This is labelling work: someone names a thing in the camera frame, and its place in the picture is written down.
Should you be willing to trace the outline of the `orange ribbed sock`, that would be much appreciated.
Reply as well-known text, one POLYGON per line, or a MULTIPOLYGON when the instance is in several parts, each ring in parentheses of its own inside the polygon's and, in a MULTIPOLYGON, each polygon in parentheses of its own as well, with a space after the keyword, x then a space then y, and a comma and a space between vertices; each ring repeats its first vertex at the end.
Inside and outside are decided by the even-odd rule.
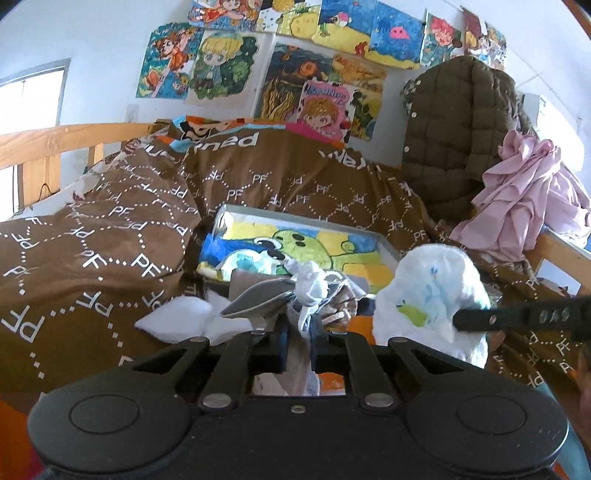
POLYGON ((345 379, 332 372, 318 374, 321 396, 342 396, 346 394, 345 379))

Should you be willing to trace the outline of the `grey white sock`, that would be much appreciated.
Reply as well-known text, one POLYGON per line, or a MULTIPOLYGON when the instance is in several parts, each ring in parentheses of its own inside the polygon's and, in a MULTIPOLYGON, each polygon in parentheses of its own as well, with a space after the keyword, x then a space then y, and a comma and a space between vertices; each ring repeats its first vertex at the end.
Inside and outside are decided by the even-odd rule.
POLYGON ((345 331, 360 302, 369 293, 369 283, 358 276, 322 270, 312 265, 287 276, 266 275, 236 269, 229 281, 229 304, 225 318, 270 318, 287 314, 302 334, 317 317, 322 326, 345 331))

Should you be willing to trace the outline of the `white printed soft cloth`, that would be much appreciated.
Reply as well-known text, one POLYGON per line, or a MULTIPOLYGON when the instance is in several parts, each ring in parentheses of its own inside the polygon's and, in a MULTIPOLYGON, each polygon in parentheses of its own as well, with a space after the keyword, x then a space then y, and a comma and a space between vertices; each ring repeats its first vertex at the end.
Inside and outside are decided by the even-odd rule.
POLYGON ((401 259, 394 279, 375 299, 373 336, 386 346, 405 337, 476 367, 486 366, 486 334, 453 325, 461 309, 488 310, 490 298, 480 273, 460 248, 420 245, 401 259))

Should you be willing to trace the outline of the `frog painted storage box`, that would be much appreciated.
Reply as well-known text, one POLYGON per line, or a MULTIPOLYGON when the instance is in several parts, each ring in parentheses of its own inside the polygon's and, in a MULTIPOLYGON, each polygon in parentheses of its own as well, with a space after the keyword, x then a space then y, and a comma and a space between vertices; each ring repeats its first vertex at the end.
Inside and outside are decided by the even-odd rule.
POLYGON ((378 233, 321 220, 224 205, 201 245, 197 270, 228 281, 236 269, 287 275, 287 263, 315 262, 375 294, 394 278, 401 254, 378 233))

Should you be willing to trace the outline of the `pink crumpled garment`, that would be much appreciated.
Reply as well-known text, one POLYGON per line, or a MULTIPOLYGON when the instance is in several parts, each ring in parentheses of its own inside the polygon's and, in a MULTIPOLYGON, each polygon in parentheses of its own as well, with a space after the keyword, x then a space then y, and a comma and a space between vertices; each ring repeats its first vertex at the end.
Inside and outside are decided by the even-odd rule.
POLYGON ((544 227, 585 246, 590 235, 590 196, 550 140, 516 130, 498 147, 500 162, 483 175, 472 200, 476 215, 450 238, 504 263, 520 262, 544 227))

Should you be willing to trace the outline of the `olive quilted jacket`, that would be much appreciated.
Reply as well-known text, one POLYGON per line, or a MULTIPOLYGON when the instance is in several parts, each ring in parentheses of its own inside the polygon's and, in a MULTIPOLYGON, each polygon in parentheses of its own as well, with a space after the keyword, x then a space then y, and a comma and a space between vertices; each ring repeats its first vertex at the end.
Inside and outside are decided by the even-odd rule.
POLYGON ((515 81, 470 56, 456 57, 410 83, 402 174, 431 218, 459 222, 500 162, 512 130, 527 133, 515 81))

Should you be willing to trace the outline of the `colourful cartoon pillow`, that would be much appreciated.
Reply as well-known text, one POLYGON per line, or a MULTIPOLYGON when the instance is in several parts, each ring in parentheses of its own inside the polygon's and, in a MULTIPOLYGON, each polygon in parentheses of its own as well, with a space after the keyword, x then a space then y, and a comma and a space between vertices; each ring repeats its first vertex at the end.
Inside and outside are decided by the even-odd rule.
POLYGON ((239 129, 286 130, 303 136, 304 138, 321 141, 331 146, 346 146, 345 142, 325 137, 321 133, 311 129, 311 127, 304 126, 304 124, 254 118, 235 118, 218 121, 204 117, 185 115, 167 121, 165 126, 160 128, 156 135, 165 137, 165 143, 170 143, 173 140, 200 141, 216 135, 238 131, 239 129))

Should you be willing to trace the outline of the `pink cartoon boy painting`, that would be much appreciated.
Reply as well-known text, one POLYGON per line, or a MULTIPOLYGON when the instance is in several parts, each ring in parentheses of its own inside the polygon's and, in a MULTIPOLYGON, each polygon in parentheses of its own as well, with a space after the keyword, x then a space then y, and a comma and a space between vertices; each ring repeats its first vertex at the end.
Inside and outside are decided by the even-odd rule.
POLYGON ((337 82, 310 80, 297 107, 297 124, 335 142, 346 143, 353 124, 356 89, 337 82))

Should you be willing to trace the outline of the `desert landscape painting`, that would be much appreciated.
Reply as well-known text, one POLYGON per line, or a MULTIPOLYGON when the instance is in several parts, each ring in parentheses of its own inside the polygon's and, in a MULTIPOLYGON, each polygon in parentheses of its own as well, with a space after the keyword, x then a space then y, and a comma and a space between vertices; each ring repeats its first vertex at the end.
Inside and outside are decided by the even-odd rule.
POLYGON ((382 107, 386 68, 361 56, 335 53, 332 78, 353 88, 355 114, 351 136, 363 141, 372 140, 382 107))

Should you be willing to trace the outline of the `blond boy cartoon painting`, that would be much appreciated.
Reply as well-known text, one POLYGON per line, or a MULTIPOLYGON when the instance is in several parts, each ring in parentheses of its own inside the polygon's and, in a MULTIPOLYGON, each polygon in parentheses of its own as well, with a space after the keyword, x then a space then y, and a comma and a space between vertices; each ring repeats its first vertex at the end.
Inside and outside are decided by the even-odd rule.
POLYGON ((211 109, 252 104, 268 46, 263 34, 206 30, 189 74, 185 103, 211 109))

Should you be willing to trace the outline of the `starry night style painting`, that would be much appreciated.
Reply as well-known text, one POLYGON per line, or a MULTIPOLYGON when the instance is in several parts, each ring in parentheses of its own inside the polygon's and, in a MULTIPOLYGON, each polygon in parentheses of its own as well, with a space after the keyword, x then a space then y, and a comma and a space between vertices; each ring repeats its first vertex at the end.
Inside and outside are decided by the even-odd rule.
POLYGON ((254 117, 270 121, 294 121, 304 84, 310 80, 328 81, 331 72, 331 55, 276 43, 264 75, 254 117))

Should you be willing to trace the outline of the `orange girl blue painting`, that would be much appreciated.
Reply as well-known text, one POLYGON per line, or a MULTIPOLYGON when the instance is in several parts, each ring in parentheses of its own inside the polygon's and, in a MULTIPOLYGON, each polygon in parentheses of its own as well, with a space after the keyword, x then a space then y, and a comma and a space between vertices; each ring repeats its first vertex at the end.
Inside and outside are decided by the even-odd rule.
POLYGON ((136 98, 186 98, 204 30, 189 23, 168 23, 151 32, 145 50, 136 98))

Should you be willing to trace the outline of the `pink blob blue painting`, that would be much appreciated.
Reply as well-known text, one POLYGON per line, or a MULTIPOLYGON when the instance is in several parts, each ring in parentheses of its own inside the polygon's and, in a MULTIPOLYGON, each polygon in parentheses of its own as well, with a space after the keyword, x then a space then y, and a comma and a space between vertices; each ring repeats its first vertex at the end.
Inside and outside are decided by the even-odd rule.
POLYGON ((390 67, 419 68, 424 26, 423 20, 377 2, 367 57, 390 67))

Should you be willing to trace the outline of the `blue sea yellow sand painting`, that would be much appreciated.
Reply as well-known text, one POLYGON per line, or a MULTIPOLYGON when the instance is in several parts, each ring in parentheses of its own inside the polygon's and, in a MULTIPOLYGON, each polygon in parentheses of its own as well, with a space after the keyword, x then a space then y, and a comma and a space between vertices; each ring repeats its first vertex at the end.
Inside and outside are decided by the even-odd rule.
POLYGON ((311 41, 335 51, 365 56, 370 48, 377 0, 324 0, 311 41))

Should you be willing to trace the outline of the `red hair girl painting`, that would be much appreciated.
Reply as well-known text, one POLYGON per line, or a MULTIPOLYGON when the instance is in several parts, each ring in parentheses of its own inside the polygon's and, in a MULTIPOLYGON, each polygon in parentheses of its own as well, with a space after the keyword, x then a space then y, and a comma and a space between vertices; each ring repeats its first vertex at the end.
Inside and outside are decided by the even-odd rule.
POLYGON ((253 31, 262 2, 252 0, 192 1, 188 22, 199 28, 253 31))

